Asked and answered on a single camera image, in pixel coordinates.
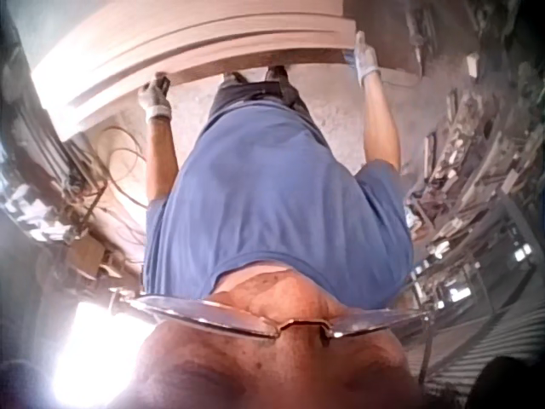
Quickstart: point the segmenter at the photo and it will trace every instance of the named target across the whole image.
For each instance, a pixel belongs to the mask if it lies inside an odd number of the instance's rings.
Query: dark pants
[[[215,95],[210,108],[210,117],[236,102],[257,100],[280,100],[287,107],[312,121],[299,92],[287,80],[260,83],[240,83],[234,79],[224,81]]]

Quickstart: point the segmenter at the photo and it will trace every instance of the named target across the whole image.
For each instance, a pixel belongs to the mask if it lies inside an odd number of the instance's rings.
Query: shoe
[[[240,72],[226,72],[223,74],[223,81],[224,82],[232,82],[232,83],[239,83],[239,84],[247,84],[249,81],[246,79],[244,75],[242,75]]]
[[[288,72],[285,66],[270,66],[267,74],[265,74],[265,81],[279,81],[280,78],[288,80]]]

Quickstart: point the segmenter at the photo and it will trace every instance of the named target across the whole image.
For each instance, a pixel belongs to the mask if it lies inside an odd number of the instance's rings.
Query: wooden board
[[[338,17],[342,15],[342,0],[209,0],[205,5],[202,0],[111,2],[61,40],[37,65],[32,80],[43,107],[49,109],[81,93],[81,77],[134,49],[141,48],[141,54],[146,50],[153,53],[150,43],[170,33],[267,14]],[[281,24],[274,28],[281,29]]]
[[[184,55],[182,59],[192,57],[186,50],[195,49],[196,44],[219,43],[238,37],[249,37],[255,34],[266,33],[276,26],[275,32],[331,32],[339,38],[339,46],[352,46],[355,27],[352,21],[340,17],[309,14],[265,14],[236,17],[228,20],[195,26],[174,32],[168,36],[146,43],[146,47],[137,47],[127,53],[109,61],[107,64],[92,71],[89,75],[82,75],[78,84],[74,84],[70,91],[77,95],[71,101],[59,101],[61,104],[76,106],[98,94],[119,78],[124,78],[138,72],[143,66],[154,61],[166,60],[172,55]]]
[[[109,3],[38,65],[32,77],[61,140],[113,115],[129,95],[134,103],[155,72],[176,85],[256,66],[342,62],[353,46],[342,0],[161,4]]]

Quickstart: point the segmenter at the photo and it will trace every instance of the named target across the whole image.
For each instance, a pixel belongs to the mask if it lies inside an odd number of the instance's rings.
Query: white work glove
[[[170,80],[157,72],[152,80],[138,91],[138,103],[146,111],[146,122],[151,118],[166,117],[172,119],[172,107],[167,100]]]
[[[364,32],[356,34],[354,59],[356,60],[356,70],[358,70],[359,85],[363,86],[365,77],[372,72],[379,71],[375,49],[365,42]]]

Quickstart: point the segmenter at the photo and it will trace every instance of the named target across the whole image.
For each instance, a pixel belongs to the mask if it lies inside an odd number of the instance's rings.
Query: blue t-shirt
[[[323,140],[276,101],[215,115],[149,204],[146,292],[202,298],[223,273],[275,261],[348,306],[383,308],[412,266],[399,174],[375,160],[353,176]]]

